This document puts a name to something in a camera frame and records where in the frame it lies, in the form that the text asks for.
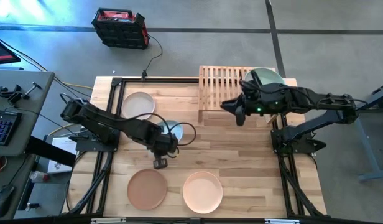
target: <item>wooden table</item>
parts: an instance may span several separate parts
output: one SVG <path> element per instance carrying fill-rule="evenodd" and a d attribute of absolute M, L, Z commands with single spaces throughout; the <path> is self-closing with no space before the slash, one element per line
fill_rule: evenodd
<path fill-rule="evenodd" d="M 112 77 L 96 77 L 91 103 L 105 110 Z M 285 79 L 296 85 L 295 79 Z M 153 155 L 140 144 L 121 134 L 118 151 L 111 169 L 105 216 L 122 217 L 215 217 L 215 218 L 284 218 L 286 217 L 277 156 L 272 152 L 271 125 L 262 117 L 247 117 L 243 127 L 236 126 L 233 115 L 207 111 L 198 122 L 198 84 L 127 83 L 125 95 L 136 91 L 151 94 L 156 102 L 155 113 L 165 119 L 192 123 L 196 140 L 180 147 L 176 159 L 168 159 L 168 167 L 159 170 L 168 182 L 168 193 L 160 206 L 151 211 L 134 208 L 127 198 L 127 183 L 137 171 L 153 169 Z M 114 102 L 117 102 L 119 90 Z M 287 115 L 288 123 L 304 122 L 300 114 Z M 160 120 L 151 117 L 152 122 Z M 188 142 L 193 131 L 184 128 L 181 142 Z M 76 165 L 70 182 L 69 201 L 74 207 L 91 184 L 96 153 L 88 152 Z M 295 161 L 301 188 L 308 198 L 325 213 L 316 167 L 311 158 L 296 154 Z M 206 215 L 191 211 L 183 201 L 182 187 L 189 175 L 204 170 L 219 177 L 224 197 L 217 210 Z M 100 189 L 95 197 L 95 209 Z M 290 191 L 296 211 L 295 194 Z"/>

